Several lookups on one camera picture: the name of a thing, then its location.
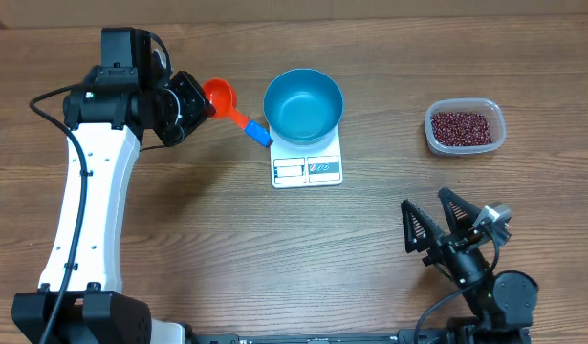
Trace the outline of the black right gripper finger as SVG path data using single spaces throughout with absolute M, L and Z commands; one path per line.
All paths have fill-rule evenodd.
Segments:
M 464 200 L 448 187 L 438 192 L 443 211 L 446 216 L 448 228 L 452 234 L 471 236 L 474 233 L 473 225 L 481 209 Z
M 405 251 L 423 252 L 431 250 L 442 252 L 441 244 L 445 232 L 420 208 L 408 199 L 401 203 L 404 228 Z

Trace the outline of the red plastic scoop blue handle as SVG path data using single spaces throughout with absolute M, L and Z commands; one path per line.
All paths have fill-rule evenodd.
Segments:
M 237 93 L 227 81 L 220 78 L 212 78 L 204 84 L 203 90 L 209 103 L 215 109 L 215 113 L 212 115 L 214 118 L 231 119 L 261 146 L 269 148 L 272 145 L 273 140 L 270 133 L 263 126 L 237 109 Z

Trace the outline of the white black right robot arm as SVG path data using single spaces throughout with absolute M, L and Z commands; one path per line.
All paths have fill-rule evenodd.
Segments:
M 523 344 L 530 343 L 529 328 L 539 287 L 518 270 L 497 273 L 500 248 L 511 238 L 512 210 L 500 202 L 482 208 L 447 187 L 438 192 L 448 231 L 443 231 L 419 207 L 401 203 L 405 250 L 425 253 L 423 263 L 434 267 L 457 291 L 430 306 L 413 329 L 401 329 L 397 343 Z M 424 329 L 427 318 L 446 303 L 463 297 L 470 317 L 447 321 L 443 329 Z

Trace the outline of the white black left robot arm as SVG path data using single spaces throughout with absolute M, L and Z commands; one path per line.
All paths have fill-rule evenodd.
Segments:
M 101 61 L 59 90 L 68 169 L 54 245 L 35 292 L 14 296 L 11 317 L 32 343 L 189 343 L 185 323 L 155 319 L 122 292 L 120 237 L 143 135 L 182 143 L 212 114 L 202 87 L 174 71 L 154 33 L 105 28 Z

